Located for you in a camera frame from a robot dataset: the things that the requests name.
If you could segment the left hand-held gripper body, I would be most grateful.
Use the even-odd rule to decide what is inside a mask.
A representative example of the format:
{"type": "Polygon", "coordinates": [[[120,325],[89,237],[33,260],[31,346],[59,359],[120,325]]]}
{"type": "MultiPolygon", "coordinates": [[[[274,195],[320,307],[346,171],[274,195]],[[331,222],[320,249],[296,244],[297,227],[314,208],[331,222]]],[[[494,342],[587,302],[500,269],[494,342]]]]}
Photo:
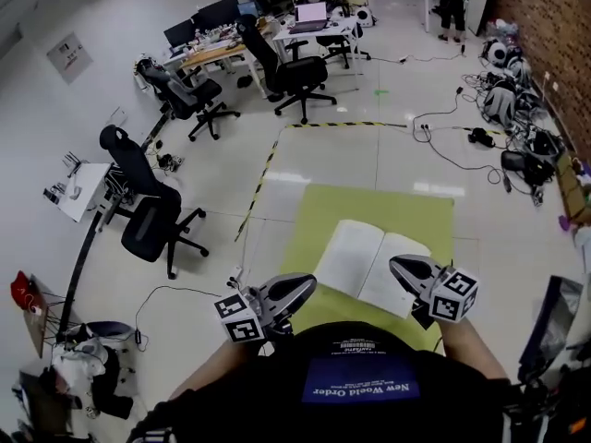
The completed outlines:
{"type": "Polygon", "coordinates": [[[275,276],[258,287],[237,289],[213,306],[231,342],[278,342],[294,336],[291,317],[315,292],[310,273],[275,276]]]}

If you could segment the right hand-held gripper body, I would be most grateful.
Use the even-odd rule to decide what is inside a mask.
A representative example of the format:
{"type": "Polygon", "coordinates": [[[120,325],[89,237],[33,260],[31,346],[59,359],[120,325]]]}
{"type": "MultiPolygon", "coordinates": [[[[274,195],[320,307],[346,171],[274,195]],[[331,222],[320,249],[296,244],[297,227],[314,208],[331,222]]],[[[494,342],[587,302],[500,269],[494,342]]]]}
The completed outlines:
{"type": "Polygon", "coordinates": [[[435,320],[462,321],[476,302],[478,278],[432,257],[399,255],[389,260],[393,277],[415,297],[411,316],[428,329],[435,320]]]}

